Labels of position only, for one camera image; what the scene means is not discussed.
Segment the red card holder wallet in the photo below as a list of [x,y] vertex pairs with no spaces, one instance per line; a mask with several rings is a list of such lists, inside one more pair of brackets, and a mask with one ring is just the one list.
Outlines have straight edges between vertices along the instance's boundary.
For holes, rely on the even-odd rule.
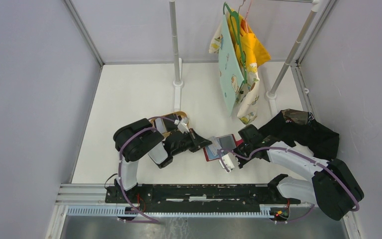
[[233,150],[243,142],[241,139],[237,140],[233,134],[227,134],[219,137],[213,136],[209,139],[209,141],[211,141],[212,144],[203,149],[206,162],[218,160],[220,158],[218,155],[218,150]]

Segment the silver grey credit card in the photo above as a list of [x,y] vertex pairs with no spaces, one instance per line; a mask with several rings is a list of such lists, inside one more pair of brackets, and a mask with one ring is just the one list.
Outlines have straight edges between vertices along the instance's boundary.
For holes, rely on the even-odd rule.
[[214,136],[212,136],[209,140],[211,141],[211,144],[208,146],[208,148],[214,156],[217,156],[219,150],[221,149],[221,145],[219,144],[217,138]]

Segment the black VIP credit card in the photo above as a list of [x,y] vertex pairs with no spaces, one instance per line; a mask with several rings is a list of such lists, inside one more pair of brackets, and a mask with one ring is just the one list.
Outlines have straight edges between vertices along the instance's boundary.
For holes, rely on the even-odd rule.
[[219,141],[221,148],[233,150],[237,147],[234,135],[232,134],[218,137],[217,140]]

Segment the yellow oval card tray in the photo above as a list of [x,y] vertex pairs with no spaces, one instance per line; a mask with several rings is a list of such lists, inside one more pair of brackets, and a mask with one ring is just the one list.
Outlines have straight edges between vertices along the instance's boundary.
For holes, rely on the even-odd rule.
[[190,131],[188,115],[183,111],[176,111],[158,117],[150,117],[148,120],[164,138],[167,138],[171,133],[176,131],[181,133]]

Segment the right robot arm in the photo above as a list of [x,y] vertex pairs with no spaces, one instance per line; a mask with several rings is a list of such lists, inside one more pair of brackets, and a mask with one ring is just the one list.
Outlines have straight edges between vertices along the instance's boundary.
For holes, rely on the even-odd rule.
[[232,158],[239,168],[253,159],[263,159],[280,165],[300,176],[277,176],[267,190],[273,203],[285,198],[298,199],[318,206],[333,220],[342,219],[348,212],[360,209],[365,195],[347,164],[338,159],[318,158],[296,148],[295,141],[285,141],[272,133],[262,133],[250,124],[239,131],[242,143],[233,150],[221,150],[220,162],[226,171],[234,169]]

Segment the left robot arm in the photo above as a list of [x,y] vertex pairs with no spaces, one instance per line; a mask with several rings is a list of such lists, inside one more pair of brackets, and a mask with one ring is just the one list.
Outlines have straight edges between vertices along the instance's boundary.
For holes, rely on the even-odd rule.
[[136,198],[138,160],[148,155],[159,167],[185,151],[197,152],[212,142],[189,127],[187,117],[159,116],[140,119],[118,129],[113,140],[119,153],[117,196],[125,203]]

